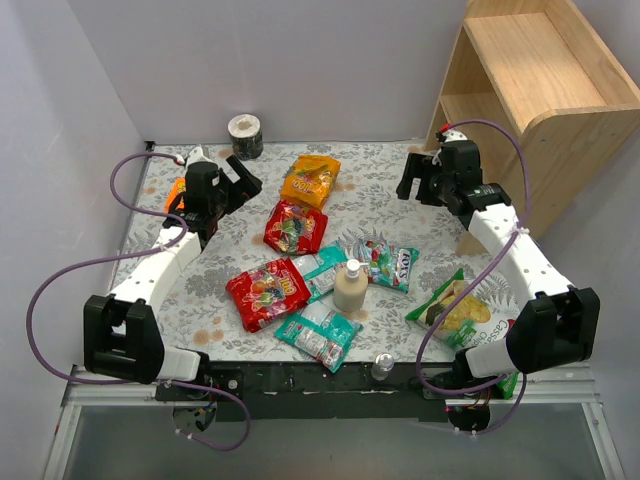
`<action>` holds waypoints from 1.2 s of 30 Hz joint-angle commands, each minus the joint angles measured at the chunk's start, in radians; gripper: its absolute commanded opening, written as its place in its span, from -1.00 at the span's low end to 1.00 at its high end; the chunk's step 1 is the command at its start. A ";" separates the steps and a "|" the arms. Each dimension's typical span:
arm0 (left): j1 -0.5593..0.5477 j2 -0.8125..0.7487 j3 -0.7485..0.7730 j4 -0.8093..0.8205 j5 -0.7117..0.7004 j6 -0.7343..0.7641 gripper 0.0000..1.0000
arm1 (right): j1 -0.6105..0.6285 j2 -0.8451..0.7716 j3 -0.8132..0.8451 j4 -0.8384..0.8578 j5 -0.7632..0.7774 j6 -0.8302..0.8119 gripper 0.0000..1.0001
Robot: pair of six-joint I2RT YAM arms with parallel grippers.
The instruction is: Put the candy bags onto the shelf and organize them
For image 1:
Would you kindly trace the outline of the orange candy bag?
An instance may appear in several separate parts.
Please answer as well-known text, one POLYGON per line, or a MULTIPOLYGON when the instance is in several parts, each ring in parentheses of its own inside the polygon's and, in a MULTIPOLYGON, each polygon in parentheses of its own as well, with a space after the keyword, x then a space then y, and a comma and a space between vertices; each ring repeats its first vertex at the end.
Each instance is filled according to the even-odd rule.
POLYGON ((322 211, 337 180, 341 163, 329 156, 301 155, 285 177, 282 200, 322 211))

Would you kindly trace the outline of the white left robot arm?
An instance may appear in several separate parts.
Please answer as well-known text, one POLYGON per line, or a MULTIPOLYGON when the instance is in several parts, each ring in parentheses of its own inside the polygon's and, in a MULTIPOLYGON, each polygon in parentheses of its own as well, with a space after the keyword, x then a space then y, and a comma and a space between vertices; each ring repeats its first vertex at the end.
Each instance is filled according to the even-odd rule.
POLYGON ((237 175, 230 179, 202 146, 172 159, 185 170, 184 187, 160 214, 163 223, 151 254, 107 295, 93 295, 85 303, 84 366, 92 373, 142 384, 191 382, 206 358, 165 345, 156 316, 219 221, 256 197, 262 183, 234 155, 226 160, 237 175))

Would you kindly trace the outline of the red candy bag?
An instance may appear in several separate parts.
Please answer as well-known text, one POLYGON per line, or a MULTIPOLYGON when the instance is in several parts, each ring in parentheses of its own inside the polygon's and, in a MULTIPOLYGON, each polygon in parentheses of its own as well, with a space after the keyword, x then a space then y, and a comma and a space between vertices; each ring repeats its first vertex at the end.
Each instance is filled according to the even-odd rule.
POLYGON ((327 224, 328 217, 322 212, 280 200, 266 224, 263 241, 282 254, 315 254, 327 224))
POLYGON ((231 279, 225 287, 245 331, 256 333, 304 307, 311 298, 303 276, 289 258, 279 258, 231 279))

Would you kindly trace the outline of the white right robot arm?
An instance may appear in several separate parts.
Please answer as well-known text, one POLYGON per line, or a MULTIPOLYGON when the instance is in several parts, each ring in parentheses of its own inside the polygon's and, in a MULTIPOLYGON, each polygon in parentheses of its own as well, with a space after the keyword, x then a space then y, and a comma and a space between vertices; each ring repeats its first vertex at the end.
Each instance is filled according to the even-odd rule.
POLYGON ((406 200, 414 179, 424 205, 444 206, 491 255, 485 271, 499 270, 514 294, 520 313, 506 336, 457 353, 449 384, 439 387, 423 374, 424 388, 443 396, 463 396, 492 387, 506 375, 526 376, 588 360, 595 344, 600 299, 591 288, 578 288, 545 257, 525 227, 505 190, 483 180, 477 145, 460 124, 436 134, 437 153, 410 156, 397 196, 406 200))

